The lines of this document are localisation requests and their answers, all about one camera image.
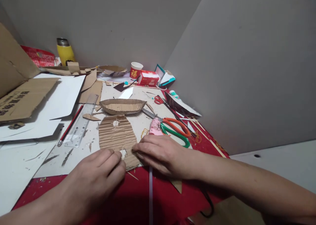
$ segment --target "gray wall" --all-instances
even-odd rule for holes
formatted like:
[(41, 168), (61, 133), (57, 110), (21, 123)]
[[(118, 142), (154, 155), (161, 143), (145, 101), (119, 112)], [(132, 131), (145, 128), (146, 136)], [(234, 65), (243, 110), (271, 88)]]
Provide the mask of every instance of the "gray wall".
[(316, 0), (202, 0), (165, 68), (230, 154), (316, 138)]
[(68, 38), (82, 66), (167, 62), (201, 0), (0, 0), (27, 46), (57, 54)]

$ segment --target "black cable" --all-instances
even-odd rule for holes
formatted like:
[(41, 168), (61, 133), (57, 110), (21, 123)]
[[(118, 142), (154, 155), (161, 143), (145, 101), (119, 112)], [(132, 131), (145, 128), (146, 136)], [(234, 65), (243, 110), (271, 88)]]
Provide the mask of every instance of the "black cable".
[(210, 198), (210, 196), (208, 195), (207, 191), (205, 189), (200, 189), (202, 194), (204, 195), (205, 199), (207, 200), (207, 202), (210, 204), (211, 206), (211, 213), (209, 215), (205, 215), (202, 211), (200, 211), (200, 213), (203, 215), (203, 217), (205, 218), (210, 218), (212, 217), (212, 215), (214, 214), (214, 205), (213, 202)]

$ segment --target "thermos lid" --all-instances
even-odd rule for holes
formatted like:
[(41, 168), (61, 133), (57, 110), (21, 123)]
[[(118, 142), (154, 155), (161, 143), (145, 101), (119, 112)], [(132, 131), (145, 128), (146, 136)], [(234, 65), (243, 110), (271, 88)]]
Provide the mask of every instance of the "thermos lid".
[(69, 46), (69, 42), (65, 38), (57, 38), (57, 45), (58, 46)]

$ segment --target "green-handled scissors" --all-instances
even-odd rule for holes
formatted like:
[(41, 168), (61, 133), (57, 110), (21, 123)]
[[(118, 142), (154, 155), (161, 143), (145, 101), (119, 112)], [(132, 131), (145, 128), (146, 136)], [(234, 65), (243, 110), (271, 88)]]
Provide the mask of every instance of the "green-handled scissors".
[[(160, 122), (160, 128), (162, 133), (164, 133), (165, 135), (167, 135), (167, 132), (169, 132), (170, 134), (173, 134), (174, 136), (178, 137), (179, 139), (183, 140), (185, 145), (183, 145), (183, 147), (188, 148), (190, 146), (190, 142), (187, 139), (188, 137), (190, 137), (191, 133), (189, 132), (189, 129), (186, 127), (186, 125), (184, 125), (182, 122), (173, 119), (173, 118), (160, 118), (157, 115), (154, 115), (153, 113), (147, 111), (146, 109), (142, 109), (142, 112), (145, 113), (147, 116), (149, 116), (151, 119), (154, 119), (155, 117), (158, 118), (159, 122)], [(183, 131), (179, 130), (174, 124), (172, 124), (171, 122), (177, 123), (181, 126), (181, 128), (183, 129)], [(168, 126), (170, 126), (172, 129), (174, 129), (175, 131), (169, 129), (167, 126), (164, 125), (167, 124)]]

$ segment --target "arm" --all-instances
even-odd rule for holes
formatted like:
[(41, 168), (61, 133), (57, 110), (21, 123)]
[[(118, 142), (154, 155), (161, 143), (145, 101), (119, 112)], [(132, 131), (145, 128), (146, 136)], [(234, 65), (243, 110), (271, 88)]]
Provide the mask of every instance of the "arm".
[(186, 149), (168, 136), (145, 136), (133, 148), (140, 159), (165, 175), (200, 180), (231, 191), (262, 213), (311, 218), (316, 222), (316, 195), (264, 169)]
[(0, 217), (0, 224), (79, 224), (110, 195), (125, 170), (120, 152), (99, 150), (40, 198)]

